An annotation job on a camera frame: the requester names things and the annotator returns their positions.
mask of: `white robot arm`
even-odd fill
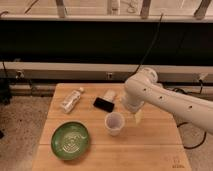
[[[136,113],[146,101],[213,134],[213,102],[166,90],[157,86],[157,81],[157,73],[151,68],[127,79],[123,105]]]

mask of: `wooden table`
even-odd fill
[[[59,107],[74,89],[85,88],[79,103],[69,114]],[[97,96],[116,91],[114,111],[125,116],[126,125],[117,137],[108,135],[104,127],[106,112],[93,107]],[[33,171],[171,171],[191,170],[175,121],[169,113],[145,104],[140,124],[120,103],[123,84],[58,84],[40,139]],[[51,151],[53,132],[67,121],[80,121],[88,129],[91,146],[80,158],[61,161]]]

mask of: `green ceramic dish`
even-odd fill
[[[72,160],[83,154],[89,146],[87,128],[79,122],[67,122],[54,132],[51,140],[53,153],[62,160]]]

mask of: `floor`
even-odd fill
[[[15,96],[11,104],[0,105],[1,171],[30,171],[46,120],[51,97]],[[183,120],[176,118],[177,123]],[[187,146],[202,139],[203,131],[191,124],[179,128]],[[205,143],[194,150],[186,150],[193,171],[212,171],[213,136],[207,134]]]

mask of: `plate rim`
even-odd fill
[[[88,135],[88,143],[87,143],[86,147],[84,148],[84,150],[82,150],[82,152],[81,152],[79,155],[77,155],[77,156],[75,156],[75,157],[72,157],[72,158],[63,158],[63,157],[58,156],[58,154],[56,153],[56,150],[54,150],[54,148],[53,148],[53,137],[55,136],[56,132],[57,132],[61,127],[63,127],[63,126],[66,125],[66,124],[72,124],[72,123],[77,123],[77,124],[81,125],[82,127],[84,127],[84,129],[86,130],[86,133],[87,133],[87,135]],[[55,154],[55,156],[58,157],[58,158],[61,159],[61,160],[74,160],[74,159],[80,157],[80,156],[88,149],[89,145],[90,145],[90,135],[89,135],[89,131],[88,131],[88,129],[86,128],[86,126],[84,126],[84,124],[81,123],[81,122],[79,122],[79,121],[68,121],[68,122],[65,122],[65,123],[61,124],[61,125],[54,131],[54,133],[52,134],[52,137],[51,137],[51,150],[52,150],[52,152]]]

